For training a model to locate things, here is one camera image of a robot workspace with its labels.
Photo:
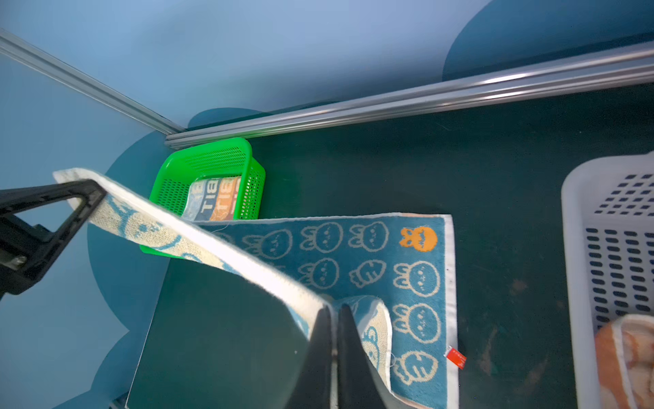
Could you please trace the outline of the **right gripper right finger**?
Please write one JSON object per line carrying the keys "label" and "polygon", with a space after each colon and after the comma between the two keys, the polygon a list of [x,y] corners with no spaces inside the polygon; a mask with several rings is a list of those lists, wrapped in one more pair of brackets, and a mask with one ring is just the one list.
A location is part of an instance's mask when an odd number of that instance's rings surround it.
{"label": "right gripper right finger", "polygon": [[343,305],[338,315],[337,404],[340,409],[387,407],[376,386],[371,362],[364,352],[348,305]]}

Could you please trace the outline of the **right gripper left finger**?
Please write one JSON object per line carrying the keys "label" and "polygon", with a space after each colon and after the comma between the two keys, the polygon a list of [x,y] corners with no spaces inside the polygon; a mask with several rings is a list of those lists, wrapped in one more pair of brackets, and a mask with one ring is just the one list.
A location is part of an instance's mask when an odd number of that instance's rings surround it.
{"label": "right gripper left finger", "polygon": [[325,307],[316,316],[308,352],[286,408],[330,408],[332,337],[331,313]]}

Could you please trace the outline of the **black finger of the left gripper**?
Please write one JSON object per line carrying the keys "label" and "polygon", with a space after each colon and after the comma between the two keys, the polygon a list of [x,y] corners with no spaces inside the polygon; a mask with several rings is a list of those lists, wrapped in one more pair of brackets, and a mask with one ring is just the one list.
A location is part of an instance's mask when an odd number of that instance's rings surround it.
{"label": "black finger of the left gripper", "polygon": [[[106,196],[107,191],[92,180],[3,190],[1,294],[20,295],[39,283]],[[55,231],[18,217],[68,199],[79,203]]]}

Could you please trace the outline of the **teal owl pattern towel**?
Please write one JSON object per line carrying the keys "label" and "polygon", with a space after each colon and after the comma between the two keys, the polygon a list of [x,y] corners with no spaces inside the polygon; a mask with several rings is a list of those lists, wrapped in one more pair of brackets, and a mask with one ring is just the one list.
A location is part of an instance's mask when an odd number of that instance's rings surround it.
{"label": "teal owl pattern towel", "polygon": [[90,222],[167,256],[236,274],[285,304],[305,335],[322,308],[349,306],[391,397],[456,408],[454,225],[449,215],[385,213],[189,222],[93,170],[54,174],[106,192]]}

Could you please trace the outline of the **green plastic basket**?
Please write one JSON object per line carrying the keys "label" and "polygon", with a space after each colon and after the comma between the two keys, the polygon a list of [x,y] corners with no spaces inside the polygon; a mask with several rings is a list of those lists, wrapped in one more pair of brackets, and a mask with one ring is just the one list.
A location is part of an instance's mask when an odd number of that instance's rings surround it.
{"label": "green plastic basket", "polygon": [[173,153],[158,172],[150,200],[182,217],[191,184],[218,177],[242,177],[235,218],[213,223],[182,220],[201,227],[214,227],[238,220],[258,219],[266,172],[255,160],[252,147],[244,138],[211,142]]}

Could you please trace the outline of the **striped rabbit text towel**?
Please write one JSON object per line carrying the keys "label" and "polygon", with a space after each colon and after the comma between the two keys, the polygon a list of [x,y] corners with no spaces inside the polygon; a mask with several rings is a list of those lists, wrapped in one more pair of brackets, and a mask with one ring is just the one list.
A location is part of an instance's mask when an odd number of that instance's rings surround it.
{"label": "striped rabbit text towel", "polygon": [[218,177],[191,184],[182,218],[190,222],[223,222],[236,214],[242,177]]}

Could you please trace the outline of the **grey plastic basket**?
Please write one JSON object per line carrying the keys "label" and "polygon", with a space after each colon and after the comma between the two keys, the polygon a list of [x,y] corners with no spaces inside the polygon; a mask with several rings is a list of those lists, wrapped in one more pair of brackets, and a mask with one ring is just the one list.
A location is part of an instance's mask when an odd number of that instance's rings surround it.
{"label": "grey plastic basket", "polygon": [[652,153],[579,165],[561,205],[577,405],[599,408],[596,334],[653,321]]}

